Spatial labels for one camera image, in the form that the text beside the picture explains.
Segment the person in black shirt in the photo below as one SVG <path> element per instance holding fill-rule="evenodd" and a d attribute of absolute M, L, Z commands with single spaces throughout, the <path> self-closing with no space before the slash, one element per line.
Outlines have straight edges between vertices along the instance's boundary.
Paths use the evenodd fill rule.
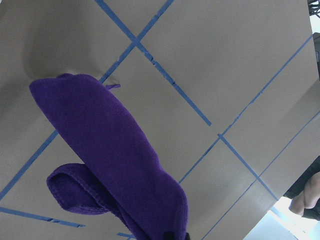
<path fill-rule="evenodd" d="M 320 157 L 283 195 L 291 199 L 289 210 L 303 218 L 320 221 Z"/>

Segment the black box with label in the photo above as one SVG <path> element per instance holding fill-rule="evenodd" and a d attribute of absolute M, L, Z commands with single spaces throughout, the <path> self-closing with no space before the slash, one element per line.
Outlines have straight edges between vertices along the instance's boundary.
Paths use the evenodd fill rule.
<path fill-rule="evenodd" d="M 319 32 L 315 32 L 313 34 L 313 43 L 314 43 L 314 49 L 315 49 L 318 74 L 320 74 L 320 33 Z"/>

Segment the purple towel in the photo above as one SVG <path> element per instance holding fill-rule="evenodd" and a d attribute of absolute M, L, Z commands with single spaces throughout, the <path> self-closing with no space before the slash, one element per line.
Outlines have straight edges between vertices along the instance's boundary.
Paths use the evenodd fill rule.
<path fill-rule="evenodd" d="M 47 186 L 62 209 L 112 213 L 138 240 L 187 240 L 188 203 L 135 119 L 110 87 L 86 74 L 38 79 L 30 92 L 81 159 L 58 167 Z"/>

